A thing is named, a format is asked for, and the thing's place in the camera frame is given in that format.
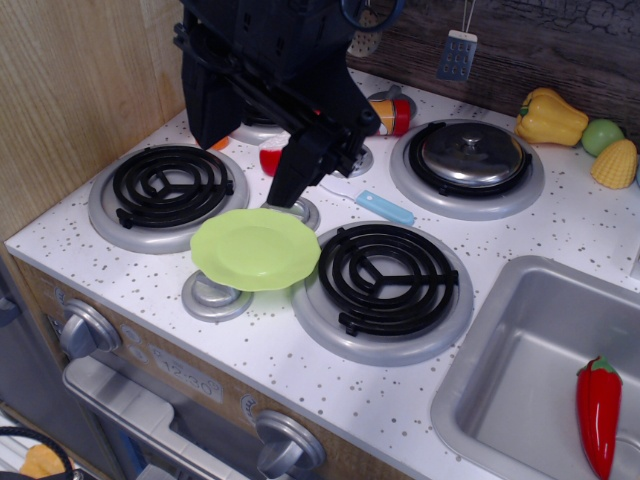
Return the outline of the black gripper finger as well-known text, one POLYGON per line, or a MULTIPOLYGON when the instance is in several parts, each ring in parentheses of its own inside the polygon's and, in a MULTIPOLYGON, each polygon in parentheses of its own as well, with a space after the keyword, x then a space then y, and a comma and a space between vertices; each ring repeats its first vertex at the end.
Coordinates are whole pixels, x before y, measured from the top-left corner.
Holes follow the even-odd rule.
POLYGON ((309 186, 316 186, 323 177, 321 148, 288 144, 282 151, 278 168, 267 196, 267 203, 289 208, 309 186))

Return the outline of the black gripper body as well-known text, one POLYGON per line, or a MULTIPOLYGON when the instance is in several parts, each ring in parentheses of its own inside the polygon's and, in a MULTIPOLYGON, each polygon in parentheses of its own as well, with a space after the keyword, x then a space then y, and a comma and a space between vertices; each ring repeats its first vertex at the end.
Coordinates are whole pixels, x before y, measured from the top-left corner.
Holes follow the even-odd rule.
POLYGON ((282 149, 277 179, 322 180, 335 172, 349 177, 367 155, 364 141, 379 126, 379 116, 372 107, 357 112, 351 124, 312 111, 300 126, 285 129, 289 139, 282 149))

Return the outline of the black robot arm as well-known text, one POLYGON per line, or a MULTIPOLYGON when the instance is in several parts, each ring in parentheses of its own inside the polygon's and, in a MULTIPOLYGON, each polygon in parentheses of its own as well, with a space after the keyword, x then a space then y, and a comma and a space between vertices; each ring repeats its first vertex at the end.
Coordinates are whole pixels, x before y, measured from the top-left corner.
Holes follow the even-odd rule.
POLYGON ((176 24, 189 127, 208 149, 246 105, 290 135, 267 201, 290 207, 335 171, 351 174, 381 121, 346 63, 361 1, 186 1, 176 24))

